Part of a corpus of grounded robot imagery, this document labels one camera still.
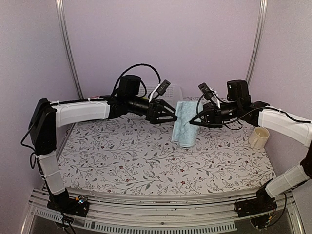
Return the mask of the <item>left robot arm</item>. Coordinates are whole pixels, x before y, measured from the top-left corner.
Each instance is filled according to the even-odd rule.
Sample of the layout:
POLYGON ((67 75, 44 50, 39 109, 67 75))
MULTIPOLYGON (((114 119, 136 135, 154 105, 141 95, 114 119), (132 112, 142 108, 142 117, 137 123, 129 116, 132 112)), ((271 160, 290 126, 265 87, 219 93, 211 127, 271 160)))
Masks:
POLYGON ((56 159, 56 129, 72 123, 115 119, 127 113, 145 116, 151 124, 177 120, 175 108, 158 98, 147 100, 137 96, 106 95, 64 102, 50 102, 46 98, 38 101, 26 135, 32 141, 30 149, 36 155, 40 175, 50 191, 50 198, 61 211, 69 211, 73 199, 64 186, 56 159))

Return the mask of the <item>light blue towel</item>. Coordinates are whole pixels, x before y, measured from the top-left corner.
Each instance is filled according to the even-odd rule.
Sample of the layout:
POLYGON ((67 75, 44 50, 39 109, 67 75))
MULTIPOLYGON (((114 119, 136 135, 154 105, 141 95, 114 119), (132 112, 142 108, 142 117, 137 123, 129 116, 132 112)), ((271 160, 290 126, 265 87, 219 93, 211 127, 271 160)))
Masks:
POLYGON ((196 116, 197 101, 179 101, 176 106, 172 132, 172 142, 176 142, 180 147, 192 148, 195 146, 199 126, 190 124, 196 116))

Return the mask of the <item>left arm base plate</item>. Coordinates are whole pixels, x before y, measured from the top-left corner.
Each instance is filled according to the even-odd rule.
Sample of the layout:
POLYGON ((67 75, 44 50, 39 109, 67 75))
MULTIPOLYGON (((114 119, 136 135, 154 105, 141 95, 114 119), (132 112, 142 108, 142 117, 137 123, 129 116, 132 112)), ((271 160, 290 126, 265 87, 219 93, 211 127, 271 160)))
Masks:
POLYGON ((87 196, 79 195, 75 198, 70 198, 67 194, 51 196, 47 204, 47 208, 51 210, 80 217, 87 216, 89 206, 90 203, 87 196))

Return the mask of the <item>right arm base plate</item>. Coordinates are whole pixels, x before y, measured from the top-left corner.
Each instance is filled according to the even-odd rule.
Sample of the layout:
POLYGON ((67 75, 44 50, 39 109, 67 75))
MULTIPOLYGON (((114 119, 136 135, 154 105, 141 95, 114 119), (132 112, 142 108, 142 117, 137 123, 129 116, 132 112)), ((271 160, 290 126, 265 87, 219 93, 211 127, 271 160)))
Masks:
POLYGON ((238 214, 238 217, 246 217, 251 215, 257 215, 268 211, 277 209, 277 203, 275 199, 266 202, 261 202, 258 198, 246 199, 239 198, 234 203, 234 211, 238 214))

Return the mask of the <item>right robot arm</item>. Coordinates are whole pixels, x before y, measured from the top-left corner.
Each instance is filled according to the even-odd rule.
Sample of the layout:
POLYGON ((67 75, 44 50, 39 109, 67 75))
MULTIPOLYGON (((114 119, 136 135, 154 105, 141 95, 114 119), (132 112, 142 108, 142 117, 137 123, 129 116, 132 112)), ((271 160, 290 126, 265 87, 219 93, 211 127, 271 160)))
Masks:
POLYGON ((306 118, 288 114, 265 102, 257 101, 241 104, 239 101, 222 103, 220 107, 206 104, 190 120, 193 125, 208 128, 222 127, 242 120, 255 129, 266 128, 273 131, 269 140, 269 155, 273 164, 283 162, 278 168, 289 167, 277 178, 267 182, 257 191, 252 202, 255 212, 261 213, 271 204, 271 199, 295 189, 312 178, 312 122, 306 118))

